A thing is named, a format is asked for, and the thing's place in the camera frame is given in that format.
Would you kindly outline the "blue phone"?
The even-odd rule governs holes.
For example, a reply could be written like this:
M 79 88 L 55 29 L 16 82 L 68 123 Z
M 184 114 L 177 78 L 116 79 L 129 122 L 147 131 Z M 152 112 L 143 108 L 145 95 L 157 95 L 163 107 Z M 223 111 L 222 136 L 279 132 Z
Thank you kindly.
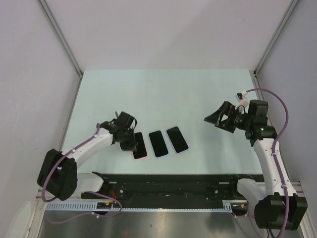
M 174 148 L 175 153 L 179 154 L 189 149 L 189 146 L 181 133 L 179 127 L 174 126 L 166 130 L 167 136 Z

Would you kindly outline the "light blue phone case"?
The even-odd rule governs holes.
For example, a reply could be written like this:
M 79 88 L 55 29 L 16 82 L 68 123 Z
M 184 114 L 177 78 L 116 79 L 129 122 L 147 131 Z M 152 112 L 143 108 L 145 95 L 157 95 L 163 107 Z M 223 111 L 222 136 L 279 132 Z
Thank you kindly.
M 162 156 L 156 156 L 156 155 L 155 155 L 155 158 L 156 158 L 156 159 L 162 159 L 162 158 L 166 158 L 166 157 L 168 157 L 168 156 L 169 156 L 169 154 L 162 155 Z

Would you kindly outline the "lilac phone case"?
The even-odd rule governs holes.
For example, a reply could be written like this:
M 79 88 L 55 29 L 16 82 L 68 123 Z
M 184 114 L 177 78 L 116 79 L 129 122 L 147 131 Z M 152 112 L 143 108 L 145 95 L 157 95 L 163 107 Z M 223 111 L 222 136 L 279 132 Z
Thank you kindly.
M 189 149 L 186 149 L 186 150 L 183 150 L 183 151 L 179 151 L 179 152 L 177 152 L 176 150 L 174 150 L 175 154 L 177 154 L 177 155 L 186 153 L 186 152 L 188 152 L 188 151 L 189 151 Z

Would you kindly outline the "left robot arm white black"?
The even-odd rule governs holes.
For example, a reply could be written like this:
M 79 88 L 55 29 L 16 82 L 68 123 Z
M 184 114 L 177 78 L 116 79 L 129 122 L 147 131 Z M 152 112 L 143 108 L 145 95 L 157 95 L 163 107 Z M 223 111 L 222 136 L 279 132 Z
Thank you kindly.
M 99 173 L 78 174 L 78 169 L 99 151 L 119 144 L 122 151 L 136 151 L 134 129 L 137 120 L 126 112 L 110 121 L 98 123 L 92 136 L 66 150 L 49 150 L 40 169 L 37 184 L 46 203 L 65 201 L 75 193 L 92 193 L 98 198 L 109 194 L 109 185 Z

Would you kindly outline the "black phone teal edge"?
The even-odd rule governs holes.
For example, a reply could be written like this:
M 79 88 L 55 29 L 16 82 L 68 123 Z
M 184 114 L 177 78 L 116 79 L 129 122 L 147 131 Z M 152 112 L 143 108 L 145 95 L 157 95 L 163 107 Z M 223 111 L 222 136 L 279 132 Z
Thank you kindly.
M 160 158 L 168 154 L 168 148 L 160 130 L 150 132 L 149 139 L 156 158 Z

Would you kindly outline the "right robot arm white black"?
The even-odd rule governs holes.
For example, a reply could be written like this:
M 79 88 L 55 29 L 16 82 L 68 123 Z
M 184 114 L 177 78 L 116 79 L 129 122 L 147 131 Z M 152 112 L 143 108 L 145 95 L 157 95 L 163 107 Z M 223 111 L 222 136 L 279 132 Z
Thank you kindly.
M 245 137 L 250 141 L 261 165 L 264 189 L 253 179 L 241 178 L 229 185 L 229 195 L 234 199 L 244 196 L 249 201 L 260 229 L 296 230 L 308 203 L 297 194 L 283 167 L 276 130 L 267 124 L 268 103 L 251 100 L 248 106 L 248 111 L 244 112 L 244 105 L 235 106 L 225 101 L 204 119 L 231 133 L 237 128 L 245 131 Z

